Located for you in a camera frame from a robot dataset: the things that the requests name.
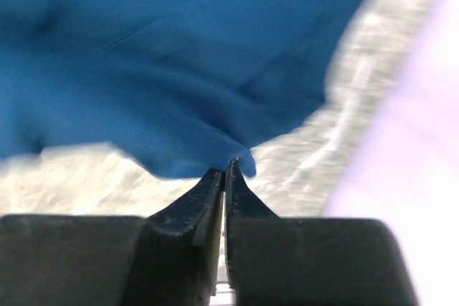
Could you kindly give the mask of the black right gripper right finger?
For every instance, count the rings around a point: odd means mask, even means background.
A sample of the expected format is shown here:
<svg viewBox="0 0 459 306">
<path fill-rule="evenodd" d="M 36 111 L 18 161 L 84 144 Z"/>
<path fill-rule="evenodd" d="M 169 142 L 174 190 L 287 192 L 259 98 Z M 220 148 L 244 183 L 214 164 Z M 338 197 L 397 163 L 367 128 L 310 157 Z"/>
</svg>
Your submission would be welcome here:
<svg viewBox="0 0 459 306">
<path fill-rule="evenodd" d="M 286 222 L 247 186 L 239 161 L 225 171 L 226 263 L 237 305 L 286 305 Z"/>
</svg>

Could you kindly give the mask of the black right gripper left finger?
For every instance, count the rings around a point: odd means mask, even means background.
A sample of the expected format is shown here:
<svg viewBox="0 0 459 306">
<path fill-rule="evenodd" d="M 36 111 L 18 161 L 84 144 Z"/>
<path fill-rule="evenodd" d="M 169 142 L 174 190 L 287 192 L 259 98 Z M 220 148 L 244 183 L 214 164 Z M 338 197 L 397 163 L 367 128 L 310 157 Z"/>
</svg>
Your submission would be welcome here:
<svg viewBox="0 0 459 306">
<path fill-rule="evenodd" d="M 223 174 L 208 170 L 196 186 L 147 218 L 123 293 L 124 305 L 208 305 L 220 247 Z"/>
</svg>

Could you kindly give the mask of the blue printed t-shirt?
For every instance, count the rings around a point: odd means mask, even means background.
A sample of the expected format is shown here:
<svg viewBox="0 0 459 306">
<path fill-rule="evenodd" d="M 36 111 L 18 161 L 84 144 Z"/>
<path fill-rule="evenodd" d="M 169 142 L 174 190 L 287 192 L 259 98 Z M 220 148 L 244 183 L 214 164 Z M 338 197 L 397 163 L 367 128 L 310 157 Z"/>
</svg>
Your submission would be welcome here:
<svg viewBox="0 0 459 306">
<path fill-rule="evenodd" d="M 1 157 L 112 143 L 200 177 L 300 127 L 363 0 L 1 0 Z"/>
</svg>

